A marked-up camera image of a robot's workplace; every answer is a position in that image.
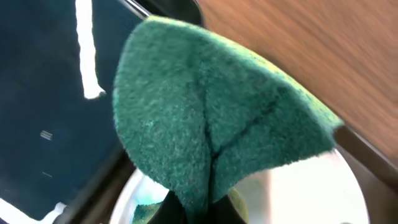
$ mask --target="wooden table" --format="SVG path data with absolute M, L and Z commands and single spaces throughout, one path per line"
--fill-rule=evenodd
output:
M 207 29 L 274 62 L 398 166 L 398 2 L 197 1 Z

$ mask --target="green fabric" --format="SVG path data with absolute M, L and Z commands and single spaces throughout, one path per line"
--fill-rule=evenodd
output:
M 130 158 L 176 193 L 190 223 L 245 176 L 331 150 L 341 124 L 250 50 L 161 17 L 131 34 L 114 87 Z
M 228 197 L 232 201 L 236 211 L 247 223 L 249 220 L 248 209 L 246 204 L 239 195 L 239 192 L 233 187 L 228 192 Z M 162 203 L 156 203 L 153 205 L 138 205 L 134 212 L 134 219 L 132 224 L 147 224 L 149 220 L 156 214 Z

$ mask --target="dark mat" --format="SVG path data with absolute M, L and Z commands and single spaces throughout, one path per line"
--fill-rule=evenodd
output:
M 74 201 L 118 144 L 111 88 L 140 19 L 118 0 L 93 0 L 93 21 L 96 70 L 108 95 L 88 101 L 75 1 L 6 0 L 0 7 L 0 198 L 36 220 Z

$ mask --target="black object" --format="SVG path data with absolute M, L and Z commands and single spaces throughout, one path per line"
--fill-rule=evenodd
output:
M 174 192 L 169 192 L 157 213 L 148 224 L 186 224 L 184 209 Z M 208 213 L 195 224 L 246 224 L 228 196 L 210 206 Z
M 200 8 L 195 0 L 121 0 L 136 2 L 154 15 L 166 16 L 172 19 L 204 26 Z

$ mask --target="white stripe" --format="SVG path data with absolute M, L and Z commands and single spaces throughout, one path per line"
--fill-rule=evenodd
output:
M 49 212 L 41 221 L 37 221 L 0 198 L 0 218 L 8 224 L 52 224 L 62 214 L 65 207 L 66 205 L 63 203 L 58 203 L 54 210 Z
M 80 72 L 85 97 L 97 98 L 104 90 L 98 85 L 95 72 L 95 46 L 93 38 L 93 8 L 91 0 L 76 0 L 76 31 L 80 44 Z

